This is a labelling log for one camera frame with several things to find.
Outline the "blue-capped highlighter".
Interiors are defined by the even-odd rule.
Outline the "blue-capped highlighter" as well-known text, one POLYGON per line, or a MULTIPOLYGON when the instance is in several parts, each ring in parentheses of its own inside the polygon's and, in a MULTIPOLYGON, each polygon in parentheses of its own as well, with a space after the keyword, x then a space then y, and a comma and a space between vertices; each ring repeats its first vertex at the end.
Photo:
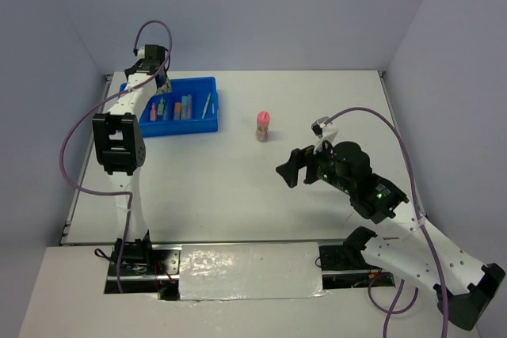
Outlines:
POLYGON ((187 120, 186 111, 187 111, 187 96, 183 96, 181 98, 181 120, 187 120))

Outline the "green correction tape case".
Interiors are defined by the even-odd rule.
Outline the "green correction tape case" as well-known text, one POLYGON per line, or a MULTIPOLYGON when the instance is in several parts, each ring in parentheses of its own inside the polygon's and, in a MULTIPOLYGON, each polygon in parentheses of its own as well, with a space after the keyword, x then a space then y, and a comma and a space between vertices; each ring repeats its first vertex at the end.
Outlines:
POLYGON ((160 98, 159 100, 159 103, 158 103, 158 109, 157 109, 157 114, 159 116, 162 116, 163 113, 164 113, 164 109, 165 109, 165 99, 163 97, 160 98))

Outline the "pink correction tape case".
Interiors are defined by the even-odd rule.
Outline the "pink correction tape case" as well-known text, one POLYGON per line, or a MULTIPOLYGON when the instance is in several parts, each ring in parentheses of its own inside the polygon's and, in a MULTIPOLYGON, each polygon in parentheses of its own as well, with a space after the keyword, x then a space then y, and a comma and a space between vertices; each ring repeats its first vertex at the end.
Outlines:
POLYGON ((150 109, 149 121, 155 122, 157 120, 157 118, 158 118, 157 106, 155 103, 152 103, 151 109, 150 109))

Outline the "orange-capped highlighter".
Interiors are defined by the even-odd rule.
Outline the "orange-capped highlighter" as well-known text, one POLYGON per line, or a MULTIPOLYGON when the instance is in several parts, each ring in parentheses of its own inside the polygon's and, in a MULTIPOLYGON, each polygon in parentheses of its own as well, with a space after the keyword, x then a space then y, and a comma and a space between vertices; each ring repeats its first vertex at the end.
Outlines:
POLYGON ((181 119, 181 102, 176 102, 173 109, 173 120, 181 119))

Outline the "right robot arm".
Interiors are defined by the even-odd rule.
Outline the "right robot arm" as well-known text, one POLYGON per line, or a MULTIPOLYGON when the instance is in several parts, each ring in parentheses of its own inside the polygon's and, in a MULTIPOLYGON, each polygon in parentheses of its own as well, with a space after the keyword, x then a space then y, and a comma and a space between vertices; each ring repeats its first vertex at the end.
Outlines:
POLYGON ((416 217, 407 195, 373 172, 355 142, 294 149, 276 172, 294 188, 301 169, 304 184, 321 180, 349 197, 348 220, 356 229, 343 250, 350 266, 385 269, 434 295, 438 310, 456 327, 475 327, 505 278, 498 264, 468 255, 425 217, 416 217))

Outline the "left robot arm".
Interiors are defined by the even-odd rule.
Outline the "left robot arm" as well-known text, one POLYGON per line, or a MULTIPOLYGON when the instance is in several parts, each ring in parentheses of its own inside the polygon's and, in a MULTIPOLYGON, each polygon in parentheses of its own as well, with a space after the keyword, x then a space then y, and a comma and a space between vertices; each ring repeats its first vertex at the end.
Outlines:
POLYGON ((166 84, 168 49, 148 44, 135 56, 137 62, 124 71, 124 89, 108 110, 92 119, 97 161, 109 175, 121 228, 111 255, 118 275, 129 267, 144 274, 155 263, 140 195, 139 175, 147 148, 139 120, 158 88, 166 84))

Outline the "pink-lidded jar of clips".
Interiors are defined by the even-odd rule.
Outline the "pink-lidded jar of clips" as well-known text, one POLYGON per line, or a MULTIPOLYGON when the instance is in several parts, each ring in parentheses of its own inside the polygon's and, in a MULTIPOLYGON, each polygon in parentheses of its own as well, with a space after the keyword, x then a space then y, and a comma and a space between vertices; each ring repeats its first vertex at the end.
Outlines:
POLYGON ((257 114, 256 138, 259 142, 266 142, 269 138, 270 114, 266 111, 257 114))

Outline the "purple highlighter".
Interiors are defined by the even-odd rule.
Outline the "purple highlighter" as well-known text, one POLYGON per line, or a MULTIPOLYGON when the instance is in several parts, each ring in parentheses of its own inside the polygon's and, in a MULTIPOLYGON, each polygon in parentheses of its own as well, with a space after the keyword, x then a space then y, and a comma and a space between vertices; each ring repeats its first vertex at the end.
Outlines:
POLYGON ((193 117, 193 97, 192 97, 192 94, 187 95, 186 99, 187 99, 186 117, 187 117, 187 120, 190 120, 193 117))

